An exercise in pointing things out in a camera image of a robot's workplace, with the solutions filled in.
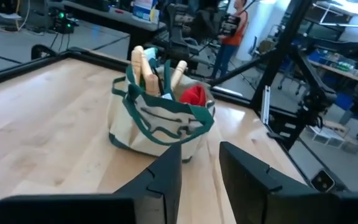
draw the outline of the canvas tote bag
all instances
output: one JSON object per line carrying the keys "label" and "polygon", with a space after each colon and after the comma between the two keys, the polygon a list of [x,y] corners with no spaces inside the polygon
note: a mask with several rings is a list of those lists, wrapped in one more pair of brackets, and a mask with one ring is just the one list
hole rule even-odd
{"label": "canvas tote bag", "polygon": [[[127,67],[126,76],[114,79],[108,107],[109,138],[113,145],[160,156],[172,144],[179,143],[183,162],[188,162],[203,146],[214,123],[212,94],[206,84],[186,76],[172,92],[172,72],[168,61],[163,70],[163,86],[173,100],[146,94],[135,84],[131,65]],[[175,101],[194,85],[203,86],[207,98],[205,106]]]}

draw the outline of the orange shirt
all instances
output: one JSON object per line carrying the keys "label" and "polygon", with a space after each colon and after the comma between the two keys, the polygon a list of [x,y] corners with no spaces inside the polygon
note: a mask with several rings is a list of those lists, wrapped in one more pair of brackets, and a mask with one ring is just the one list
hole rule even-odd
{"label": "orange shirt", "polygon": [[240,27],[240,29],[234,34],[234,36],[226,37],[225,39],[223,39],[223,41],[222,41],[223,44],[240,46],[242,37],[244,36],[244,29],[247,26],[248,12],[247,11],[242,11],[239,14],[237,14],[237,13],[235,14],[236,16],[240,16],[242,13],[246,13],[246,22],[244,23],[244,25],[242,25]]}

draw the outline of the wooden table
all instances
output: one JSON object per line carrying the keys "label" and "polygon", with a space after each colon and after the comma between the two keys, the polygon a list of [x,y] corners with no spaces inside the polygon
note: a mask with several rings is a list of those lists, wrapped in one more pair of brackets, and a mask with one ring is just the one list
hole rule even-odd
{"label": "wooden table", "polygon": [[[0,198],[112,193],[155,158],[114,147],[106,108],[114,70],[74,59],[0,83]],[[208,142],[183,165],[178,223],[229,223],[219,143],[229,141],[303,182],[250,109],[222,101]]]}
{"label": "wooden table", "polygon": [[355,76],[350,72],[345,72],[345,71],[342,71],[340,69],[333,68],[333,67],[330,67],[328,65],[323,65],[321,63],[318,63],[318,62],[315,62],[315,61],[312,61],[312,60],[309,60],[309,62],[310,62],[310,64],[315,65],[317,67],[323,68],[323,69],[328,70],[328,71],[332,71],[332,72],[337,73],[339,75],[342,75],[344,77],[347,77],[347,78],[350,78],[350,79],[358,81],[358,76]]}

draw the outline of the red cloth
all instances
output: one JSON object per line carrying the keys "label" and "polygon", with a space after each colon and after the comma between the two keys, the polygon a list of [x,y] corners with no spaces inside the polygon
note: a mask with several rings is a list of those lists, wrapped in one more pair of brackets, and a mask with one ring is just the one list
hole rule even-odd
{"label": "red cloth", "polygon": [[205,106],[206,95],[201,85],[195,85],[183,92],[179,100],[180,103],[188,103],[195,106]]}

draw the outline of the jeans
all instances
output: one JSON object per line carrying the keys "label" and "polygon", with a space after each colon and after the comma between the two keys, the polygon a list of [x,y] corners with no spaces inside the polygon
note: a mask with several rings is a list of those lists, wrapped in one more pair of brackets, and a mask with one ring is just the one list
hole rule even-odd
{"label": "jeans", "polygon": [[221,71],[221,77],[225,76],[227,68],[229,67],[230,58],[237,50],[238,46],[222,44],[216,56],[214,70],[212,71],[211,78],[216,78],[218,70]]}

